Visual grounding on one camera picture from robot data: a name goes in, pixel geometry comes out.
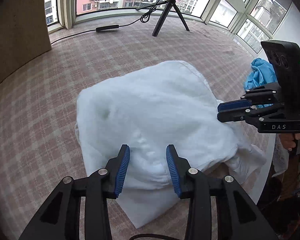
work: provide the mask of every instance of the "metal pin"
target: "metal pin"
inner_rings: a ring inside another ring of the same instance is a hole
[[[197,174],[198,173],[198,170],[196,168],[190,168],[188,171],[189,171],[190,174]]]
[[[71,182],[71,180],[72,180],[72,178],[71,177],[65,177],[65,178],[63,178],[63,183],[64,184],[68,184],[68,183],[70,183]]]
[[[225,176],[225,181],[226,182],[233,182],[233,177],[231,177],[231,176]]]
[[[106,169],[100,169],[100,170],[98,171],[98,173],[99,173],[100,175],[106,175],[106,174],[108,173],[108,171],[107,171]]]

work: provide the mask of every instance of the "black tripod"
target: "black tripod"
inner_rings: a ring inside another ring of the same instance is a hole
[[[178,6],[176,5],[176,0],[166,0],[166,1],[161,1],[161,2],[158,2],[158,3],[152,3],[152,4],[149,4],[149,5],[146,5],[146,6],[141,6],[139,8],[136,8],[136,10],[141,10],[141,9],[146,9],[146,8],[149,8],[149,7],[152,7],[154,5],[161,5],[161,4],[166,4],[158,22],[157,22],[157,25],[155,26],[154,28],[154,31],[152,33],[152,36],[156,37],[158,36],[158,33],[162,27],[162,24],[164,23],[164,20],[166,19],[170,9],[172,7],[174,7],[174,9],[176,10],[176,13],[178,14],[180,20],[182,21],[183,25],[185,26],[186,30],[189,32],[189,28],[187,26],[187,23],[185,21],[185,19],[183,18],[182,16],[182,13],[180,12]]]

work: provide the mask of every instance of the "crumpled blue fabric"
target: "crumpled blue fabric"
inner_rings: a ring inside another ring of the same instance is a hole
[[[251,62],[252,72],[247,76],[243,84],[244,90],[262,86],[271,82],[278,82],[273,66],[264,59],[256,58]],[[258,108],[271,106],[258,105]]]

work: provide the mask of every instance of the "plaid surface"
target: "plaid surface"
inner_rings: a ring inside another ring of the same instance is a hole
[[[135,17],[107,18],[61,30],[51,41],[97,26],[126,24]],[[107,78],[124,75],[165,60],[185,60],[207,79],[215,96],[235,100],[250,72],[251,55],[213,26],[168,17],[158,37],[158,17],[117,31],[85,33],[59,41],[0,85],[0,223],[17,239],[48,194],[67,175],[85,177],[80,146],[74,135],[76,97]],[[265,150],[268,135],[242,124],[251,142]],[[249,191],[255,176],[245,189]],[[115,201],[109,201],[113,239],[141,232],[183,239],[188,202],[136,230]],[[80,232],[83,239],[83,225]]]

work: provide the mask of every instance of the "finger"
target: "finger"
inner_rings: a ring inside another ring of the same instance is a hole
[[[294,141],[281,141],[283,148],[291,151],[292,148],[296,147],[296,143]]]
[[[296,133],[296,134],[294,135],[294,137],[295,137],[297,140],[300,140],[300,133]]]
[[[293,141],[294,135],[292,133],[281,133],[279,134],[279,138],[281,141]]]

